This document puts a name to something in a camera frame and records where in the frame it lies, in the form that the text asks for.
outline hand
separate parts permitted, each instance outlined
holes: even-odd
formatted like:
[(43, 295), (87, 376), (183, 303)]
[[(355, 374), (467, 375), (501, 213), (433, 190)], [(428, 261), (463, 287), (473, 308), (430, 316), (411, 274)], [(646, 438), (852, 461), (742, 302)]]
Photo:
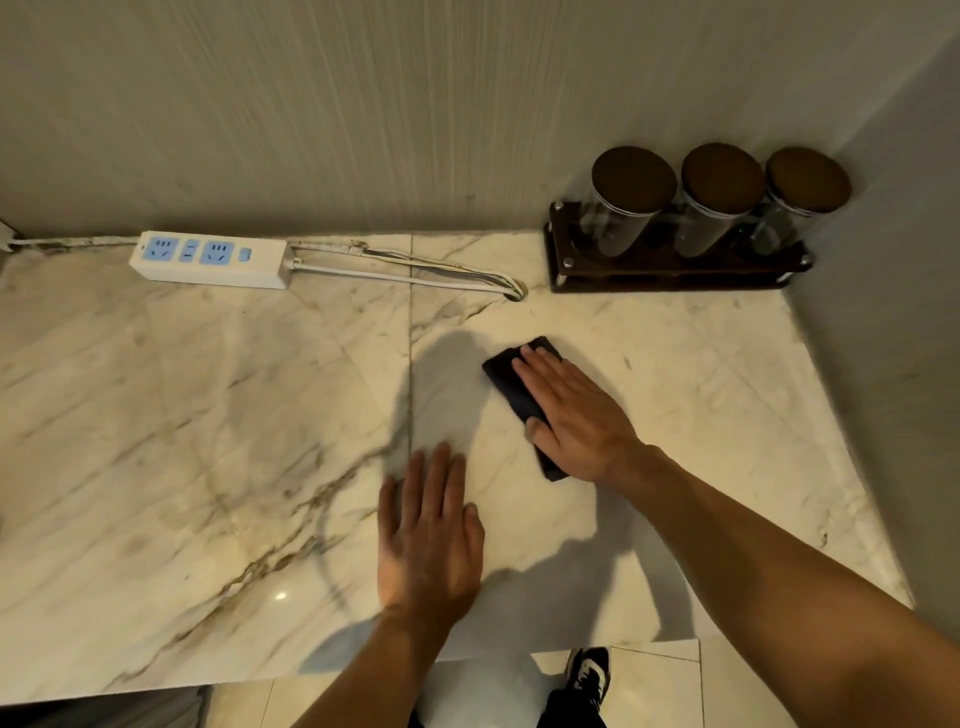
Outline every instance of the hand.
[(388, 476), (380, 489), (376, 588), (385, 614), (437, 629), (442, 644), (480, 591), (484, 528), (476, 506), (464, 506), (464, 456), (451, 462), (449, 445), (437, 446), (425, 482), (423, 460), (418, 451), (407, 465), (399, 522), (396, 482)]
[(574, 477), (624, 485), (646, 446), (620, 405), (575, 364), (544, 348), (520, 353), (514, 370), (549, 422), (527, 420), (527, 439)]

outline person's left hand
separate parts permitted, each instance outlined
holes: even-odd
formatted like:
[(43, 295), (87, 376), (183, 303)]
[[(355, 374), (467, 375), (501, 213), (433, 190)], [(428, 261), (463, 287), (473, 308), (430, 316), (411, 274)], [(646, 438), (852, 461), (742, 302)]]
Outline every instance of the person's left hand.
[(407, 465), (396, 518), (396, 482), (387, 476), (377, 509), (379, 555), (376, 587), (385, 614), (399, 615), (446, 633), (480, 591), (484, 528), (473, 503), (464, 506), (463, 455), (437, 446), (423, 481), (423, 453)]

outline glass canister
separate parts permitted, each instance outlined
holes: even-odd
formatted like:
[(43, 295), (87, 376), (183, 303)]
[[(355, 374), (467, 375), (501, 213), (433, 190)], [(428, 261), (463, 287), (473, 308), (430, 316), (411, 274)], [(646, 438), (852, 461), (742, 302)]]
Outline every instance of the glass canister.
[(803, 239), (853, 193), (850, 177), (835, 160), (805, 147), (786, 147), (767, 160), (768, 201), (752, 217), (750, 244), (772, 255)]
[(763, 200), (759, 163), (732, 144), (704, 144), (684, 159), (684, 214), (674, 247), (684, 257), (709, 251), (737, 220)]
[(591, 195), (580, 205), (580, 228), (602, 255), (622, 255), (650, 219), (677, 194), (677, 176), (663, 158), (640, 147), (614, 147), (590, 170)]

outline shoe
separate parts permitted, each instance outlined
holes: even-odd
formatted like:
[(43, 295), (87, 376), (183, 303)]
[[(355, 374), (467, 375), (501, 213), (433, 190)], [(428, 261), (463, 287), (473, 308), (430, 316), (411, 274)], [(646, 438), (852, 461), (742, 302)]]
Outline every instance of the shoe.
[(606, 647), (574, 649), (566, 661), (566, 689), (582, 692), (600, 710), (610, 688), (610, 651)]

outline textured wall panel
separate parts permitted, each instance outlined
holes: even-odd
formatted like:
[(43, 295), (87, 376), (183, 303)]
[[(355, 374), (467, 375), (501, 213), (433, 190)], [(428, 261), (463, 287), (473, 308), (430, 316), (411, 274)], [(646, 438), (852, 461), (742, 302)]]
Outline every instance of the textured wall panel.
[(848, 144), (787, 288), (922, 614), (960, 640), (960, 38)]
[(955, 0), (4, 0), (29, 235), (507, 229), (603, 149), (837, 148)]

